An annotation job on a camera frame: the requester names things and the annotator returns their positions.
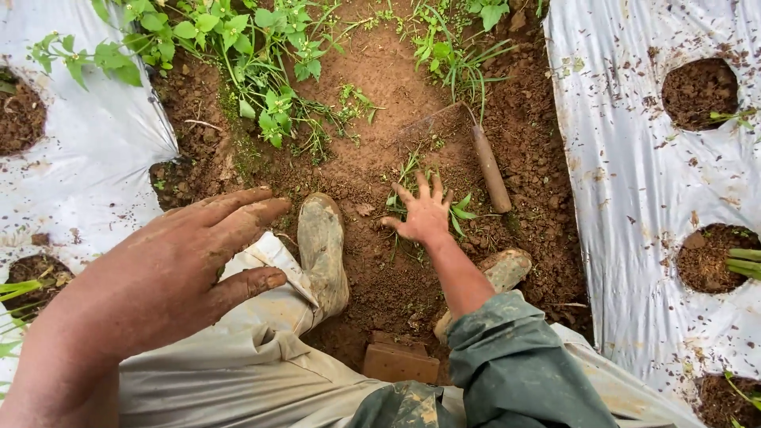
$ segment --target hand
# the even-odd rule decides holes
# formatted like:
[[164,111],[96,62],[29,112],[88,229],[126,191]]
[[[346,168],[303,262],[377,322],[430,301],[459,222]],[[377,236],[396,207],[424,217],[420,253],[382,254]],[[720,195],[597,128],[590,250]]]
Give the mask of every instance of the hand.
[[74,349],[91,365],[118,364],[189,337],[284,284],[274,267],[218,283],[220,269],[290,208],[271,196],[264,189],[215,196],[172,209],[130,235],[50,302],[31,326],[21,365],[25,354],[39,362],[33,354],[44,349],[51,358],[57,349]]
[[425,178],[422,171],[415,171],[415,178],[418,181],[420,192],[418,199],[415,199],[400,184],[391,184],[391,187],[399,194],[399,198],[407,207],[407,221],[402,222],[394,217],[383,217],[380,223],[396,229],[402,238],[428,245],[428,243],[442,236],[449,236],[449,221],[447,219],[449,205],[452,203],[454,194],[452,190],[449,190],[442,201],[444,190],[441,187],[441,178],[437,174],[431,175],[433,194],[431,194],[431,189],[428,186],[428,179]]

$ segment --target soil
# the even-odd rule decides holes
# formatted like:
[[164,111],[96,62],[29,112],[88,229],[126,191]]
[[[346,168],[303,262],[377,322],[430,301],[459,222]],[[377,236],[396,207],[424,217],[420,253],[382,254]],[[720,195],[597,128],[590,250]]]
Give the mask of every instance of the soil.
[[15,94],[0,91],[0,156],[27,150],[45,133],[45,104],[22,79],[14,80]]
[[53,297],[56,297],[63,287],[74,279],[74,274],[65,264],[61,263],[61,261],[55,257],[40,254],[16,260],[11,265],[8,272],[8,280],[5,283],[22,283],[32,279],[43,279],[50,282],[50,284],[3,302],[5,309],[9,311],[27,305],[33,305],[12,314],[14,317],[23,318],[27,322],[32,321],[37,317],[37,314],[39,314],[47,304],[53,300]]
[[677,270],[684,285],[711,294],[730,292],[747,278],[727,270],[724,262],[731,248],[761,250],[759,237],[742,226],[714,224],[684,240],[677,256]]
[[662,97],[675,126],[717,129],[726,120],[711,119],[711,112],[737,112],[737,76],[723,59],[700,59],[669,72]]
[[[761,382],[747,378],[732,378],[732,383],[746,396],[761,394]],[[761,426],[761,412],[742,398],[724,375],[709,375],[699,380],[700,400],[696,409],[700,419],[713,428],[731,428],[733,417],[741,426]]]
[[[404,16],[409,13],[405,7],[404,2],[395,4],[394,12]],[[344,5],[338,12],[344,21],[373,14],[365,2]],[[510,37],[517,47],[482,66],[486,77],[512,76],[487,89],[483,128],[514,208],[504,217],[460,220],[466,237],[457,239],[476,263],[506,248],[528,251],[535,269],[517,288],[548,314],[550,322],[561,322],[590,340],[591,312],[572,190],[552,82],[544,75],[548,62],[543,32],[533,14],[528,15],[525,25],[511,25],[510,19],[504,19],[486,38],[485,43],[493,44]],[[510,26],[516,31],[508,31]],[[331,52],[322,58],[319,82],[295,86],[300,96],[336,105],[340,85],[351,83],[385,109],[376,112],[371,125],[361,118],[349,129],[350,134],[360,135],[358,146],[335,138],[326,147],[329,160],[318,166],[312,165],[308,153],[293,156],[287,149],[259,141],[246,121],[242,130],[250,131],[260,156],[240,157],[241,148],[247,149],[249,143],[243,136],[230,135],[238,121],[237,108],[229,106],[222,79],[214,67],[178,53],[168,78],[159,78],[154,86],[177,131],[182,157],[177,164],[155,165],[151,172],[156,184],[163,181],[163,190],[157,193],[165,209],[229,190],[269,185],[276,196],[291,198],[296,207],[272,225],[296,257],[297,208],[312,192],[330,195],[345,220],[344,263],[351,299],[341,315],[324,321],[303,339],[358,372],[371,331],[417,340],[426,345],[430,356],[441,360],[438,383],[447,385],[450,350],[433,334],[436,321],[447,309],[436,274],[421,248],[404,240],[395,245],[393,233],[378,220],[387,214],[390,183],[399,180],[402,163],[417,149],[421,167],[438,170],[444,185],[454,190],[455,200],[472,194],[466,211],[489,214],[489,196],[473,151],[469,116],[460,114],[452,121],[436,116],[443,125],[423,131],[419,126],[408,128],[446,107],[451,98],[448,88],[426,81],[423,71],[415,72],[412,44],[400,42],[395,27],[394,21],[381,21],[370,31],[355,30],[351,43],[344,46],[344,56]],[[188,119],[205,121],[222,131],[212,136],[205,125],[190,129],[191,123],[184,122]]]

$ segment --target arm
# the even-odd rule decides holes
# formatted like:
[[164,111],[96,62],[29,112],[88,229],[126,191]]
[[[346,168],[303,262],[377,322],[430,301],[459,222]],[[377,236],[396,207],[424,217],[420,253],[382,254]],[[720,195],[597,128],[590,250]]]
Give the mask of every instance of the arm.
[[415,177],[420,192],[418,199],[399,184],[391,185],[407,207],[406,222],[393,217],[385,217],[381,222],[395,228],[403,238],[425,247],[438,274],[452,318],[456,320],[480,308],[493,297],[494,286],[449,234],[447,218],[454,197],[452,191],[449,190],[444,198],[441,179],[436,174],[431,176],[433,194],[421,171],[415,171]]
[[467,426],[614,428],[616,422],[581,367],[544,321],[544,313],[518,291],[495,295],[486,277],[449,235],[452,200],[433,194],[422,172],[418,199],[395,184],[407,220],[384,218],[404,238],[422,243],[433,261],[453,319],[450,374],[464,389]]
[[[116,423],[121,361],[214,324],[239,303],[285,283],[276,268],[218,282],[218,270],[285,213],[269,190],[242,190],[173,209],[99,257],[30,327],[0,407],[0,427]],[[108,403],[111,415],[102,418]]]

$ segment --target wooden handle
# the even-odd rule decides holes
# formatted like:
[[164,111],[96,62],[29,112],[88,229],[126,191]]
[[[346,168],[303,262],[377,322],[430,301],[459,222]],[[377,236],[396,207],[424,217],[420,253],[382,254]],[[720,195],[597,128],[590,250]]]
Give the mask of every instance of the wooden handle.
[[494,159],[492,145],[489,144],[481,126],[473,127],[473,147],[478,155],[478,162],[481,164],[481,174],[486,181],[486,189],[489,191],[494,212],[502,214],[510,211],[513,206],[510,204],[508,190],[505,189],[505,182],[502,181],[502,174]]

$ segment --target green boot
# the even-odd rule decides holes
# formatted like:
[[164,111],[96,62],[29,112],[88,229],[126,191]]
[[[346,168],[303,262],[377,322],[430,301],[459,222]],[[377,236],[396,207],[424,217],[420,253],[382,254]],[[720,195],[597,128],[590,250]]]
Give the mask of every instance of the green boot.
[[298,214],[301,269],[320,303],[314,325],[337,315],[349,303],[349,281],[343,269],[343,219],[338,205],[324,193],[312,193]]
[[[497,293],[506,292],[512,290],[531,271],[531,256],[523,250],[505,250],[487,257],[479,267]],[[444,345],[447,344],[447,332],[452,323],[452,314],[447,311],[433,330],[433,334]]]

